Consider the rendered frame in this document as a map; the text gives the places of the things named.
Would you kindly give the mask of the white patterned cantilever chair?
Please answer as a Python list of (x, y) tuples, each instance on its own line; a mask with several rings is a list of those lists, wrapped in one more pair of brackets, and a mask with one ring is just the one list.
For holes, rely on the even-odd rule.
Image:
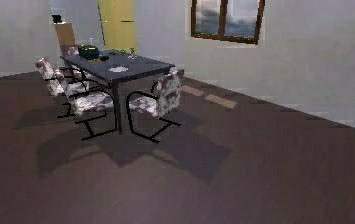
[(62, 52), (63, 56), (77, 54), (78, 53), (78, 46), (77, 45), (63, 45), (61, 47), (61, 52)]
[[(159, 140), (156, 137), (159, 134), (172, 125), (179, 126), (179, 123), (165, 119), (164, 116), (179, 106), (183, 76), (184, 70), (177, 69), (160, 77), (152, 85), (150, 93), (136, 90), (127, 95), (125, 106), (129, 130), (132, 134), (158, 144)], [(132, 111), (148, 113), (153, 118), (165, 122), (165, 125), (150, 136), (142, 134), (134, 128)]]
[(45, 57), (39, 59), (35, 66), (46, 83), (49, 95), (54, 98), (58, 96), (66, 98), (63, 106), (67, 107), (67, 111), (59, 115), (59, 118), (82, 116), (92, 110), (93, 103), (87, 95), (89, 90), (87, 81), (81, 81), (74, 75), (66, 76), (60, 69), (54, 69)]
[[(80, 117), (80, 120), (76, 121), (76, 124), (83, 124), (88, 131), (88, 136), (83, 137), (82, 141), (118, 130), (114, 98), (102, 85), (91, 88), (89, 86), (90, 79), (80, 80), (76, 77), (65, 76), (60, 70), (54, 72), (54, 77), (63, 88), (70, 109), (74, 112), (75, 116)], [(91, 124), (94, 121), (105, 118), (109, 111), (115, 114), (114, 127), (99, 133), (95, 132)]]

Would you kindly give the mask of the dark grey dining table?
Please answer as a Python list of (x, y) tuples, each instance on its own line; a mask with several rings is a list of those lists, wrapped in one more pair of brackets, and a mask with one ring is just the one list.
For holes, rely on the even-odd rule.
[[(121, 53), (118, 50), (102, 51), (104, 56), (109, 56), (107, 61), (91, 61), (88, 62), (79, 55), (66, 55), (62, 59), (70, 65), (77, 66), (82, 72), (88, 72), (92, 76), (97, 77), (109, 84), (112, 91), (114, 104), (116, 107), (116, 115), (118, 120), (118, 132), (122, 134), (122, 118), (125, 109), (121, 108), (121, 99), (123, 95), (119, 93), (119, 86), (125, 82), (142, 79), (145, 77), (155, 76), (159, 74), (168, 74), (174, 64), (154, 60), (148, 57), (139, 56), (135, 59), (129, 59), (128, 53)], [(125, 72), (111, 72), (112, 67), (124, 66), (128, 70)]]

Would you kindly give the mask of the brown framed window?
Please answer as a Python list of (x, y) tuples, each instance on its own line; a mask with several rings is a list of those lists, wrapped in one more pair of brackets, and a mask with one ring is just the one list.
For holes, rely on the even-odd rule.
[(193, 38), (257, 45), (265, 0), (191, 0)]

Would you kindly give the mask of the yellow room door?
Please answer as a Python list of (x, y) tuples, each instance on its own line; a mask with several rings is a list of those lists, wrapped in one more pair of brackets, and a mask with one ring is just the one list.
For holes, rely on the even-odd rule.
[(104, 47), (106, 49), (137, 50), (133, 0), (97, 0), (102, 25)]

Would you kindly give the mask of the brown wooden cabinet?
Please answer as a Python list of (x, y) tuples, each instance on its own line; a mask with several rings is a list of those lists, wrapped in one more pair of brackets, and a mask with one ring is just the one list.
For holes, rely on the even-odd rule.
[(60, 46), (75, 44), (73, 26), (71, 23), (55, 24), (54, 27)]

